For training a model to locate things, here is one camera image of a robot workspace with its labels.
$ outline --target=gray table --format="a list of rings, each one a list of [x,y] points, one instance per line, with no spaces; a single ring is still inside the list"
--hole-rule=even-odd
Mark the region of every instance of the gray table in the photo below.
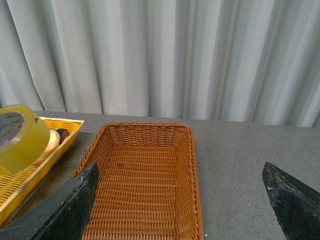
[[[274,163],[320,191],[320,128],[65,112],[37,114],[85,120],[85,124],[69,151],[8,222],[65,183],[100,127],[109,122],[179,122],[192,127],[204,239],[285,240],[262,181],[265,162]]]

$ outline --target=wicker basket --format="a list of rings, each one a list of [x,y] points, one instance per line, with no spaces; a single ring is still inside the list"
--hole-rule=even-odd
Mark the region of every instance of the wicker basket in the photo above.
[[[72,176],[92,162],[99,184],[84,240],[203,239],[192,129],[179,123],[104,125]]]

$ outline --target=black object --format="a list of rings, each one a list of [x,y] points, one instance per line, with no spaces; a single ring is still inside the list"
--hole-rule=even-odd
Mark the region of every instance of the black object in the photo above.
[[[80,240],[99,180],[94,162],[34,209],[0,229],[0,240]]]
[[[64,128],[56,128],[56,129],[54,129],[54,131],[56,131],[60,136],[60,143],[59,144],[61,144],[70,135],[68,130],[64,129]]]
[[[287,240],[320,240],[320,193],[267,162],[262,179]]]

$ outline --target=curtain fold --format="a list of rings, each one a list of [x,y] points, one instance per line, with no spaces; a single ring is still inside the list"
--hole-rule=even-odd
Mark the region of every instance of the curtain fold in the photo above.
[[[0,0],[0,105],[320,125],[317,0]]]

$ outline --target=packing tape roll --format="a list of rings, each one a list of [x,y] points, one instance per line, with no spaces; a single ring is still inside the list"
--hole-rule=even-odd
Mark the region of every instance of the packing tape roll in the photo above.
[[[19,172],[46,149],[48,126],[26,105],[0,108],[0,175]]]

